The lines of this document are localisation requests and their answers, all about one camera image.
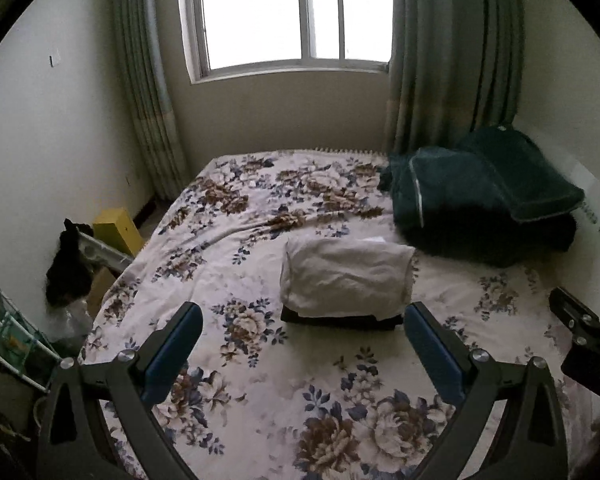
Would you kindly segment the right grey green curtain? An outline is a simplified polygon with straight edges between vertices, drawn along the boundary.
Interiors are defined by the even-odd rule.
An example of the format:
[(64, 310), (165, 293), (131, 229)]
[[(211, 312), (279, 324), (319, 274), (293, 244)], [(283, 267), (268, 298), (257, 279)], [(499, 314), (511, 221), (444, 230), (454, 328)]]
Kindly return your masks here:
[(523, 68), (522, 0), (393, 0), (388, 152), (510, 124)]

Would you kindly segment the yellow box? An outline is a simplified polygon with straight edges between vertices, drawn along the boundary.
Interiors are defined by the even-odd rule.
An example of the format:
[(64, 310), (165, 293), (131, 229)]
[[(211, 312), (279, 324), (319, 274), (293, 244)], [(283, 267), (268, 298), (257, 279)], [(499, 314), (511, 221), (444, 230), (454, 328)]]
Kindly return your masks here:
[(94, 219), (92, 227), (96, 240), (132, 257), (136, 257), (145, 244), (131, 216), (123, 207), (103, 210)]

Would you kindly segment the grey green curtain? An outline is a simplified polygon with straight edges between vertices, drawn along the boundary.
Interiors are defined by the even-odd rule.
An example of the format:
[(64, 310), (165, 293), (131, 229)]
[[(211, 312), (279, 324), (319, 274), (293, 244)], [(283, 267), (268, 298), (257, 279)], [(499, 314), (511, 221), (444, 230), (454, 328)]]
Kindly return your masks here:
[(156, 0), (112, 0), (125, 94), (156, 193), (175, 200), (189, 180), (160, 51)]
[(523, 68), (522, 0), (393, 0), (388, 152), (510, 124)]

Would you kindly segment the white frame window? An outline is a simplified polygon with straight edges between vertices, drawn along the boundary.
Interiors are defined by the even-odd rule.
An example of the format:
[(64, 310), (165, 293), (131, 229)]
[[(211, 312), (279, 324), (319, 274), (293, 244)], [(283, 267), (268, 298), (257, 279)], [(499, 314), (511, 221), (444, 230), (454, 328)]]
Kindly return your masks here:
[(178, 0), (191, 82), (388, 67), (392, 0)]

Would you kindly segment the cream white sweater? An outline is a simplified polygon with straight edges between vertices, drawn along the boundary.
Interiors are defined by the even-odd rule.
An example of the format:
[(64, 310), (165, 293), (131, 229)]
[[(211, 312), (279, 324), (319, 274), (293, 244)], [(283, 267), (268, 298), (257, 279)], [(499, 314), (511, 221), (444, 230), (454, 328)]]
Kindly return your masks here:
[(379, 238), (291, 238), (280, 302), (302, 318), (394, 318), (411, 302), (414, 255), (412, 246)]

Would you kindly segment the dark green folded quilt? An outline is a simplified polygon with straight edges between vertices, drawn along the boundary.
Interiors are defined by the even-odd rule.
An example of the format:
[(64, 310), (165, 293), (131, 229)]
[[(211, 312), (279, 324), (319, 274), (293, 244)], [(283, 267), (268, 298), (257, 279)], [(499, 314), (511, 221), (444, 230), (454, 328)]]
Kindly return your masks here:
[(455, 148), (392, 155), (378, 188), (408, 244), (497, 268), (566, 252), (585, 199), (511, 126), (476, 130)]

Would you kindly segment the green white rack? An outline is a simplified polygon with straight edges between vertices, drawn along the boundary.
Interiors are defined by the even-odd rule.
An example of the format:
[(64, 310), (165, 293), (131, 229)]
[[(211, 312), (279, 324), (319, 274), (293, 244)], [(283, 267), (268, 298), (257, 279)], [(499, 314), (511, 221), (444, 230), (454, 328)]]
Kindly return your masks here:
[(50, 390), (61, 357), (0, 289), (0, 364), (29, 386)]

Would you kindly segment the left grey green curtain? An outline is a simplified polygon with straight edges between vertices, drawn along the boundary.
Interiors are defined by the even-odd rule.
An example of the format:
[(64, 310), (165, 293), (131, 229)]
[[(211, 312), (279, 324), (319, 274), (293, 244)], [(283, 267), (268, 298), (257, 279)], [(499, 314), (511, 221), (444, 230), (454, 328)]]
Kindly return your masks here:
[(125, 94), (156, 193), (175, 200), (189, 180), (160, 51), (156, 0), (112, 0)]

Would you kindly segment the black cloth beside bed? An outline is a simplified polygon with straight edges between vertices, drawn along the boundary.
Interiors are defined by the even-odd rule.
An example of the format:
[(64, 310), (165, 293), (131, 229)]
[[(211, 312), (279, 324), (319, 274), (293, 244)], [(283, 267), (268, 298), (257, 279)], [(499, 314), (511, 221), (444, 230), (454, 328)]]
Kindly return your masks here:
[(94, 231), (88, 224), (64, 220), (58, 251), (46, 272), (45, 298), (52, 309), (68, 307), (91, 290), (93, 269), (80, 251), (80, 234), (92, 236)]

